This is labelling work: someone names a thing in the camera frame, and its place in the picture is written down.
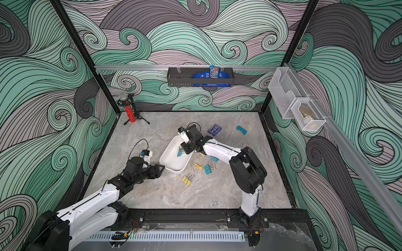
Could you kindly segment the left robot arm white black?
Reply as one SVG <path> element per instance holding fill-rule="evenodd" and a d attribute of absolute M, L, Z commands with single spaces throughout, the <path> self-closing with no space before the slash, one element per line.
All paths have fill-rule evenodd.
<path fill-rule="evenodd" d="M 150 165 L 149 157 L 129 159 L 122 173 L 107 180 L 102 188 L 57 212 L 46 211 L 34 224 L 24 251 L 71 251 L 98 231 L 126 222 L 128 208 L 119 200 L 135 185 L 160 178 L 165 167 Z"/>

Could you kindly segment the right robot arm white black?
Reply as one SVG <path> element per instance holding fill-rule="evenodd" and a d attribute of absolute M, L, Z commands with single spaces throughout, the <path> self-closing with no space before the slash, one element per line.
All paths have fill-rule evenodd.
<path fill-rule="evenodd" d="M 211 136 L 204 137 L 195 125 L 178 128 L 178 134 L 183 140 L 181 147 L 186 154 L 202 153 L 230 166 L 235 182 L 242 190 L 240 217 L 244 221 L 253 221 L 260 211 L 259 195 L 267 176 L 267 171 L 254 150 L 248 146 L 240 149 L 225 145 Z"/>

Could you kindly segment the white plastic storage box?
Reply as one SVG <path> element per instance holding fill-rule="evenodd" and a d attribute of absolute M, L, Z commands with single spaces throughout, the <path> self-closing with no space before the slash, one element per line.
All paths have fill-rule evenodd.
<path fill-rule="evenodd" d="M 175 174 L 181 174 L 185 171 L 186 166 L 193 155 L 193 152 L 186 154 L 183 151 L 182 155 L 178 156 L 179 147 L 183 142 L 181 136 L 175 136 L 159 159 L 159 163 L 165 166 L 165 169 Z"/>

